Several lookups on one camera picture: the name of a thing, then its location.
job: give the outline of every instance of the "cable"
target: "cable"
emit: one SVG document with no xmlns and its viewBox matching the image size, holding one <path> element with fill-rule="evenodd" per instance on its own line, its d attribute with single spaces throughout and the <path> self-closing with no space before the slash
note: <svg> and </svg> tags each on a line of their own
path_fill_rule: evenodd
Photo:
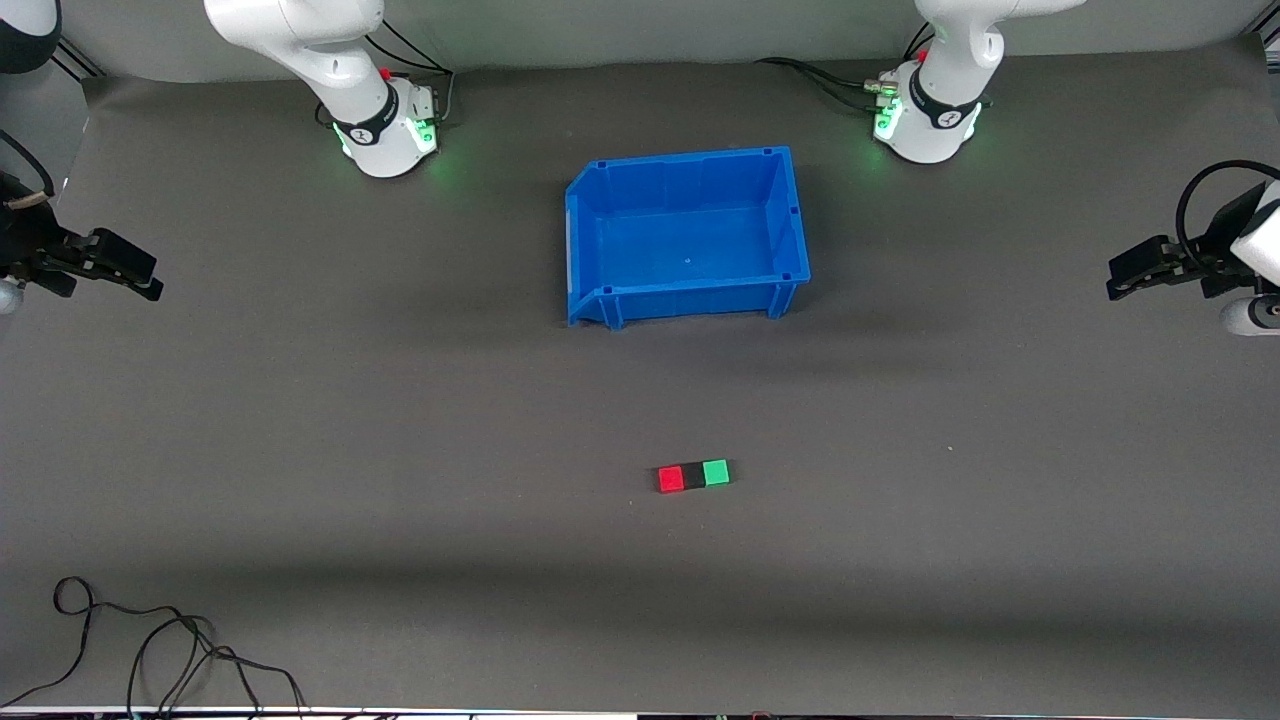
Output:
<svg viewBox="0 0 1280 720">
<path fill-rule="evenodd" d="M 67 606 L 63 605 L 63 592 L 69 584 L 77 584 L 81 587 L 81 589 L 84 591 L 86 602 L 83 607 L 76 610 L 68 610 Z M 183 665 L 182 673 L 178 675 L 178 679 L 174 680 L 173 685 L 169 688 L 168 692 L 165 692 L 164 697 L 161 697 L 160 700 L 160 703 L 156 706 L 157 715 L 163 715 L 166 720 L 172 717 L 173 711 L 178 705 L 178 701 L 182 698 L 182 694 L 187 691 L 192 679 L 205 665 L 205 662 L 210 660 L 224 660 L 236 666 L 236 671 L 239 675 L 241 685 L 244 689 L 244 694 L 248 697 L 250 702 L 253 703 L 253 715 L 259 715 L 262 711 L 262 703 L 261 701 L 259 701 L 257 694 L 253 692 L 253 688 L 248 682 L 248 676 L 244 673 L 246 667 L 261 670 L 265 673 L 276 673 L 284 675 L 284 678 L 289 683 L 289 691 L 293 694 L 293 701 L 298 710 L 298 719 L 300 720 L 302 719 L 302 707 L 306 705 L 306 698 L 303 698 L 302 689 L 298 687 L 298 683 L 293 678 L 293 675 L 288 670 L 283 670 L 280 667 L 274 667 L 270 665 L 264 665 L 261 662 L 253 662 L 252 660 L 246 660 L 236 655 L 236 651 L 228 646 L 215 644 L 210 639 L 210 635 L 212 634 L 212 623 L 210 623 L 207 618 L 204 618 L 201 615 L 187 615 L 172 605 L 160 605 L 157 607 L 151 607 L 147 610 L 136 610 L 132 607 L 124 607 L 122 605 L 116 605 L 114 602 L 100 602 L 93 597 L 93 588 L 90 587 L 88 582 L 76 575 L 63 578 L 61 580 L 58 580 L 56 585 L 54 585 L 54 610 L 56 610 L 59 615 L 84 616 L 84 624 L 81 628 L 79 650 L 76 653 L 76 660 L 72 661 L 70 667 L 68 667 L 67 671 L 63 673 L 63 675 L 56 680 L 51 683 L 45 683 L 42 685 L 36 685 L 20 693 L 18 697 L 14 697 L 9 702 L 0 705 L 0 707 L 8 707 L 10 705 L 20 702 L 23 698 L 31 696 L 32 693 L 52 688 L 58 684 L 61 684 L 68 678 L 70 678 L 72 674 L 76 673 L 76 669 L 79 667 L 81 661 L 84 660 L 84 650 L 88 647 L 88 633 L 90 628 L 93 624 L 93 614 L 101 607 L 108 607 L 115 610 L 116 612 L 123 612 L 125 615 L 134 615 L 134 616 L 151 615 L 155 612 L 168 612 L 173 615 L 173 618 L 169 618 L 168 620 L 157 625 L 147 634 L 146 639 L 143 639 L 142 644 L 138 647 L 138 652 L 133 656 L 133 665 L 129 669 L 129 684 L 125 689 L 125 710 L 129 716 L 133 716 L 133 689 L 134 685 L 137 684 L 138 675 L 142 669 L 142 662 L 143 659 L 146 657 L 147 647 L 150 647 L 151 641 L 154 641 L 156 635 L 159 635 L 168 628 L 178 625 L 182 626 L 188 633 L 191 633 L 191 643 L 192 643 L 191 652 L 187 655 L 187 662 Z M 207 633 L 201 629 L 201 624 L 209 628 Z M 200 650 L 204 650 L 205 652 L 197 661 L 196 653 Z M 169 703 L 168 711 L 165 711 L 164 707 L 165 703 Z"/>
<path fill-rule="evenodd" d="M 70 58 L 73 63 L 76 63 L 77 65 L 79 65 L 81 69 L 83 69 L 88 74 L 88 77 L 99 77 L 97 73 L 93 72 L 93 68 L 88 67 L 84 63 L 84 60 L 81 60 L 79 58 L 77 58 L 74 53 L 72 53 L 65 45 L 63 45 L 61 40 L 58 41 L 58 49 L 61 50 L 63 53 L 65 53 L 67 56 Z"/>
<path fill-rule="evenodd" d="M 937 37 L 937 35 L 934 35 L 934 33 L 931 32 L 929 35 L 924 36 L 924 40 L 922 40 L 919 45 L 916 45 L 914 47 L 909 47 L 906 50 L 906 59 L 910 60 L 913 55 L 919 54 L 920 50 L 924 49 L 924 44 L 928 42 L 928 41 L 931 41 L 931 40 L 933 40 L 934 37 Z"/>
<path fill-rule="evenodd" d="M 915 51 L 920 46 L 923 46 L 925 42 L 928 42 L 929 40 L 933 38 L 933 35 L 931 35 L 929 37 L 925 37 L 924 40 L 920 40 L 920 36 L 923 36 L 924 31 L 927 31 L 927 29 L 929 29 L 929 23 L 924 23 L 923 26 L 920 26 L 920 29 L 915 31 L 915 36 L 911 37 L 911 41 L 906 44 L 906 51 L 902 53 L 902 61 L 904 63 L 906 60 L 910 60 L 911 55 L 914 55 Z"/>
<path fill-rule="evenodd" d="M 796 60 L 795 58 L 778 58 L 778 56 L 760 58 L 759 60 L 756 60 L 756 63 L 763 63 L 765 65 L 783 65 L 783 67 L 787 67 L 787 68 L 795 68 L 795 69 L 797 69 L 800 72 L 815 74 L 815 76 L 820 77 L 822 79 L 824 79 L 827 82 L 831 82 L 831 83 L 835 83 L 835 85 L 840 85 L 840 86 L 844 86 L 844 87 L 850 87 L 850 88 L 854 88 L 854 90 L 861 90 L 863 88 L 863 83 L 860 83 L 860 82 L 855 82 L 855 81 L 851 81 L 851 79 L 845 79 L 845 78 L 842 78 L 840 76 L 833 76 L 833 74 L 828 73 L 827 70 L 824 70 L 824 69 L 822 69 L 822 68 L 819 68 L 817 65 L 812 65 L 809 63 L 805 63 L 804 60 Z"/>
<path fill-rule="evenodd" d="M 417 53 L 420 58 L 422 58 L 428 63 L 431 63 L 433 65 L 435 65 L 435 68 L 438 70 L 440 70 L 442 73 L 453 74 L 453 70 L 451 70 L 451 69 L 445 68 L 444 65 L 436 63 L 435 58 L 433 58 L 433 56 L 428 55 L 426 53 L 422 53 L 421 50 L 419 50 L 417 45 L 413 45 L 412 42 L 410 42 L 408 38 L 404 37 L 403 35 L 401 35 L 398 29 L 396 29 L 394 27 L 392 27 L 392 23 L 387 22 L 385 18 L 383 18 L 383 24 L 387 27 L 387 29 L 392 31 L 392 35 L 394 35 L 396 37 L 398 37 L 399 41 L 403 42 L 410 50 Z"/>
<path fill-rule="evenodd" d="M 81 65 L 87 64 L 91 76 L 95 77 L 106 76 L 106 72 L 102 70 L 102 67 L 91 60 L 90 56 L 86 55 L 83 50 L 77 47 L 74 42 L 64 37 L 61 38 L 60 45 L 67 46 L 63 49 L 63 51 L 67 53 L 68 55 L 73 55 L 72 59 L 76 60 L 78 64 Z"/>
<path fill-rule="evenodd" d="M 41 184 L 45 186 L 44 187 L 45 196 L 52 197 L 54 178 L 49 177 L 49 170 L 46 170 L 45 167 L 40 164 L 40 160 L 37 160 L 35 155 L 32 155 L 26 147 L 23 147 L 20 142 L 14 140 L 12 135 L 6 133 L 3 129 L 0 129 L 0 140 L 3 140 L 5 145 L 8 145 L 9 147 L 13 147 L 13 151 L 17 152 L 18 155 L 22 155 L 22 159 L 26 160 L 27 164 L 32 167 L 32 169 L 36 170 L 36 174 L 40 176 Z"/>
<path fill-rule="evenodd" d="M 67 65 L 64 65 L 61 60 L 59 60 L 58 58 L 55 58 L 52 55 L 50 55 L 49 59 L 52 60 L 55 65 L 58 65 L 59 68 L 61 68 L 64 73 L 72 76 L 73 81 L 81 82 L 81 77 L 78 74 L 76 74 L 74 72 L 72 72 L 70 68 L 68 68 Z"/>
<path fill-rule="evenodd" d="M 810 65 L 809 63 L 795 60 L 792 58 L 762 58 L 756 60 L 756 63 L 763 63 L 767 65 L 782 65 L 795 69 L 797 73 L 809 78 L 810 82 L 818 86 L 818 90 L 823 91 L 828 97 L 831 97 L 836 102 L 840 102 L 845 108 L 850 108 L 852 110 L 861 110 L 864 113 L 870 113 L 873 115 L 879 111 L 879 109 L 873 105 L 859 105 L 858 102 L 849 100 L 847 97 L 836 92 L 833 87 L 826 85 L 823 81 L 827 81 L 846 90 L 861 90 L 863 88 L 861 83 L 855 83 L 852 81 L 844 79 L 841 77 L 828 73 L 827 70 L 823 70 L 822 68 L 817 68 L 814 65 Z"/>
<path fill-rule="evenodd" d="M 1212 165 L 1196 173 L 1192 182 L 1187 183 L 1187 190 L 1184 190 L 1183 196 L 1178 199 L 1178 214 L 1174 217 L 1174 232 L 1178 234 L 1178 246 L 1183 249 L 1184 254 L 1187 254 L 1187 259 L 1192 261 L 1192 265 L 1196 265 L 1197 270 L 1204 273 L 1206 275 L 1222 277 L 1224 273 L 1217 268 L 1210 268 L 1201 261 L 1199 256 L 1192 252 L 1192 243 L 1187 237 L 1187 208 L 1190 206 L 1192 196 L 1196 195 L 1196 188 L 1198 188 L 1207 177 L 1219 170 L 1226 170 L 1230 168 L 1253 170 L 1272 179 L 1280 179 L 1280 168 L 1274 168 L 1266 163 L 1258 163 L 1256 160 L 1224 160 L 1221 163 L 1213 163 Z"/>
<path fill-rule="evenodd" d="M 421 70 L 429 70 L 429 72 L 433 72 L 433 73 L 452 74 L 452 70 L 445 70 L 443 68 L 438 68 L 438 67 L 434 67 L 434 65 L 424 65 L 421 63 L 415 63 L 413 60 L 406 60 L 404 58 L 401 58 L 399 55 L 397 55 L 397 54 L 392 53 L 390 50 L 383 47 L 381 45 L 378 44 L 376 40 L 374 40 L 372 37 L 369 37 L 367 35 L 365 36 L 365 40 L 367 40 L 369 44 L 372 45 L 379 53 L 381 53 L 383 55 L 387 55 L 388 58 L 390 58 L 392 60 L 396 60 L 397 63 L 403 63 L 403 64 L 406 64 L 406 65 L 408 65 L 411 68 L 419 68 Z"/>
</svg>

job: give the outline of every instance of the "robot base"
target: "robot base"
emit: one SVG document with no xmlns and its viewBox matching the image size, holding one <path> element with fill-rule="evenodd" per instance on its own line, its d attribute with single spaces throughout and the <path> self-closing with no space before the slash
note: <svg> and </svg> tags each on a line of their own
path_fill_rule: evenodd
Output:
<svg viewBox="0 0 1280 720">
<path fill-rule="evenodd" d="M 393 178 L 412 170 L 422 158 L 435 152 L 439 143 L 431 88 L 419 87 L 403 78 L 392 78 L 388 85 L 399 97 L 398 114 L 376 143 L 348 142 L 342 131 L 334 128 L 342 140 L 342 151 L 366 176 L 375 178 Z"/>
<path fill-rule="evenodd" d="M 915 60 L 902 63 L 897 69 L 881 73 L 879 79 L 897 82 L 899 87 L 905 88 L 919 67 Z M 933 127 L 929 115 L 915 105 L 911 94 L 904 92 L 876 117 L 874 137 L 906 160 L 932 165 L 950 160 L 973 137 L 974 123 L 980 113 L 979 104 L 956 127 L 938 129 Z"/>
<path fill-rule="evenodd" d="M 1280 295 L 1233 300 L 1222 307 L 1222 327 L 1244 337 L 1280 336 Z"/>
</svg>

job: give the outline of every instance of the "gray mat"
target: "gray mat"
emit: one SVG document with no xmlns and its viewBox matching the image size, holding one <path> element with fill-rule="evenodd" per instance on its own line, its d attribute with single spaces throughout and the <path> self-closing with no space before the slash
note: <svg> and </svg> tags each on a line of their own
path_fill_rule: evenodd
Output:
<svg viewBox="0 0 1280 720">
<path fill-rule="evenodd" d="M 169 287 L 32 292 L 0 348 L 4 694 L 70 660 L 81 573 L 316 705 L 1280 715 L 1280 346 L 1103 290 L 1196 170 L 1280 160 L 1258 40 L 991 91 L 924 168 L 781 68 L 468 73 L 381 182 L 298 82 L 97 87 L 61 219 Z M 797 163 L 791 315 L 563 327 L 585 163 L 760 145 Z M 708 457 L 737 483 L 653 491 Z M 31 701 L 122 702 L 147 625 Z"/>
</svg>

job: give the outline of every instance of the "connector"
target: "connector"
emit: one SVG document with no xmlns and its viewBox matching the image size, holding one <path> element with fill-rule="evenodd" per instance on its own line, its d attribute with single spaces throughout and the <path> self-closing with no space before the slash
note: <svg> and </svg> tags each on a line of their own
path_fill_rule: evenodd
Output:
<svg viewBox="0 0 1280 720">
<path fill-rule="evenodd" d="M 863 92 L 883 95 L 884 97 L 897 97 L 897 82 L 890 79 L 865 79 Z"/>
</svg>

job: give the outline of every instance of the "blue plastic bin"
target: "blue plastic bin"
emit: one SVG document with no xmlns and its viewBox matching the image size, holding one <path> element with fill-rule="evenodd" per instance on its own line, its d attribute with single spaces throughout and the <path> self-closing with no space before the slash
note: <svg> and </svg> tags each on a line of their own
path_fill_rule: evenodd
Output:
<svg viewBox="0 0 1280 720">
<path fill-rule="evenodd" d="M 568 324 L 764 310 L 809 282 L 787 147 L 598 160 L 564 195 Z"/>
</svg>

